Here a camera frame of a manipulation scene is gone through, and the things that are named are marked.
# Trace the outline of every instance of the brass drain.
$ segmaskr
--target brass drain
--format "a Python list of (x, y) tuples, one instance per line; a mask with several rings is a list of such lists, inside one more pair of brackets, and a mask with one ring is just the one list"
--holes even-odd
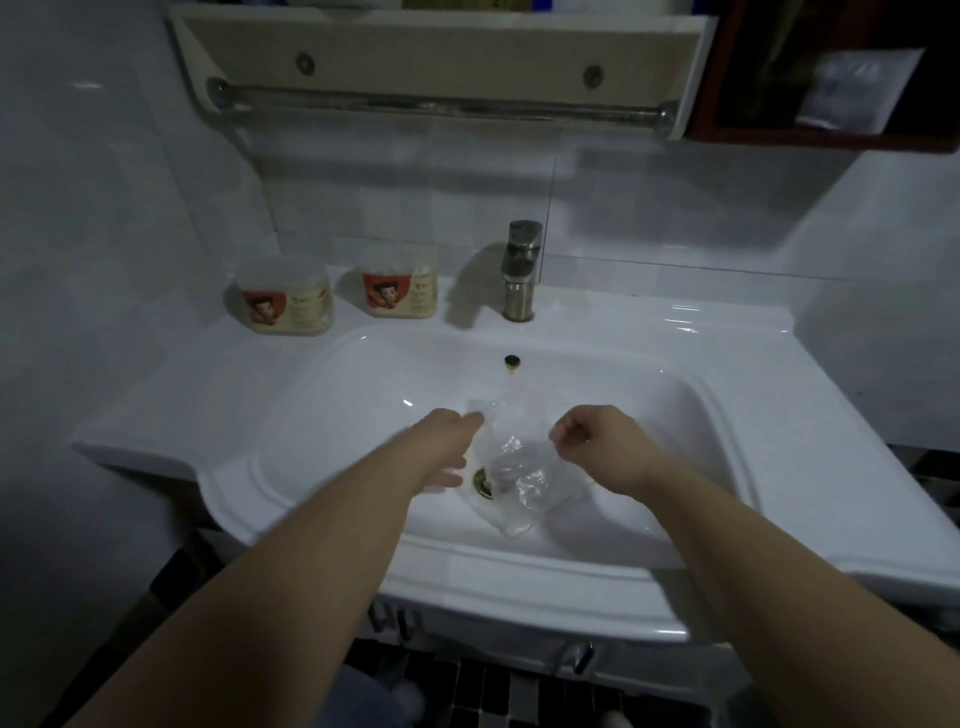
[(487, 500), (493, 500), (493, 491), (487, 482), (487, 471), (481, 468), (473, 474), (473, 489)]

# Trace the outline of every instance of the hand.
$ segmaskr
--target hand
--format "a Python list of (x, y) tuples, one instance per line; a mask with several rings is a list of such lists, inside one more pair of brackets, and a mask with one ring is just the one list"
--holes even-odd
[(564, 460), (625, 496), (638, 497), (676, 467), (636, 420), (611, 404), (574, 407), (553, 425), (550, 440)]
[(479, 412), (461, 416), (452, 409), (435, 409), (384, 448), (401, 460), (402, 467), (414, 470), (417, 493), (428, 485), (456, 488), (464, 479), (446, 469), (467, 466), (464, 453), (482, 424), (483, 415)]

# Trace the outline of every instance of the white tile wall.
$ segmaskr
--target white tile wall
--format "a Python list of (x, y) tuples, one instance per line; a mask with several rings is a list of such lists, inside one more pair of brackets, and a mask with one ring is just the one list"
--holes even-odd
[(66, 446), (276, 250), (253, 164), (185, 91), (153, 0), (0, 7), (0, 724), (38, 725), (183, 534)]
[(353, 265), (374, 239), (434, 242), (442, 273), (495, 279), (530, 217), (542, 282), (787, 306), (881, 436), (960, 449), (960, 155), (317, 114), (247, 134), (284, 250)]

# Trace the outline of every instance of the faucet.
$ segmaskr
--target faucet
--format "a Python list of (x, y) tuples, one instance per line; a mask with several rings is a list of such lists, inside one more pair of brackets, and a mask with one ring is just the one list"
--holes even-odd
[(507, 321), (520, 324), (534, 317), (534, 277), (542, 245), (543, 225), (540, 223), (514, 220), (510, 224), (507, 247), (500, 264), (506, 294), (503, 318)]

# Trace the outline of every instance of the forearm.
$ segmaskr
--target forearm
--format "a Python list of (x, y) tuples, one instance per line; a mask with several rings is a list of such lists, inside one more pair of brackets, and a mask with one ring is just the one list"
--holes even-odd
[(306, 725), (390, 565), (416, 492), (406, 466), (381, 448), (336, 477), (189, 599), (72, 725)]
[(676, 469), (642, 494), (785, 724), (939, 726), (960, 658), (714, 484)]

